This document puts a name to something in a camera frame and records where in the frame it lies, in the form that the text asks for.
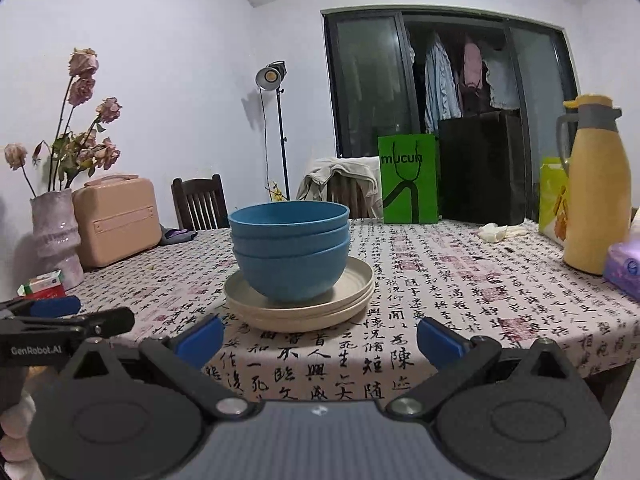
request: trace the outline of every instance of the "blue gripper pad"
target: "blue gripper pad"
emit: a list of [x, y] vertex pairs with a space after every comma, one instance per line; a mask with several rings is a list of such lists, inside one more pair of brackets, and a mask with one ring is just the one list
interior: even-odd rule
[[460, 359], [468, 349], [468, 340], [431, 317], [418, 323], [418, 349], [438, 370]]
[[174, 338], [169, 346], [180, 359], [197, 370], [222, 348], [225, 326], [218, 316], [209, 314], [201, 322]]
[[80, 300], [75, 296], [35, 300], [29, 309], [31, 317], [71, 316], [80, 312]]

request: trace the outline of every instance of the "tablecloth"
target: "tablecloth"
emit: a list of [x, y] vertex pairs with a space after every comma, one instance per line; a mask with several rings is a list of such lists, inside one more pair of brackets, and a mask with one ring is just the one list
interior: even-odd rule
[[583, 376], [639, 358], [638, 304], [565, 266], [562, 249], [525, 225], [529, 235], [488, 244], [477, 226], [460, 222], [352, 221], [350, 254], [374, 269], [375, 292], [366, 311], [320, 332], [264, 332], [229, 311], [223, 283], [238, 269], [229, 230], [91, 272], [74, 293], [82, 312], [131, 308], [131, 340], [177, 335], [219, 313], [224, 345], [204, 371], [249, 400], [388, 402], [435, 372], [415, 341], [424, 316], [506, 347], [548, 336]]

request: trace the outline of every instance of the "vase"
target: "vase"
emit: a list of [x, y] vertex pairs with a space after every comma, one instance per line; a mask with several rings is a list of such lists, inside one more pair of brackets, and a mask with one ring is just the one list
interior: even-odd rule
[[46, 272], [61, 270], [65, 290], [84, 280], [76, 254], [80, 244], [71, 190], [49, 191], [31, 199], [31, 219], [36, 252]]

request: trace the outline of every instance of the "stack of plates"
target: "stack of plates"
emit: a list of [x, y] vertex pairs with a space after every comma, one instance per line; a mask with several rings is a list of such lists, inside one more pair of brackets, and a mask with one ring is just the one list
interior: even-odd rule
[[301, 303], [268, 300], [233, 273], [225, 282], [226, 305], [250, 326], [270, 332], [310, 332], [351, 319], [373, 296], [373, 270], [351, 256], [335, 285], [320, 296]]

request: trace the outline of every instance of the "thermos lid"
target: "thermos lid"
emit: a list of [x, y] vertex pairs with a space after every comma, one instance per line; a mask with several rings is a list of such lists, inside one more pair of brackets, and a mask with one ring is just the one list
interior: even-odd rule
[[582, 105], [603, 105], [611, 108], [613, 106], [613, 100], [606, 95], [585, 94], [578, 95], [573, 101], [564, 102], [565, 108], [577, 108]]

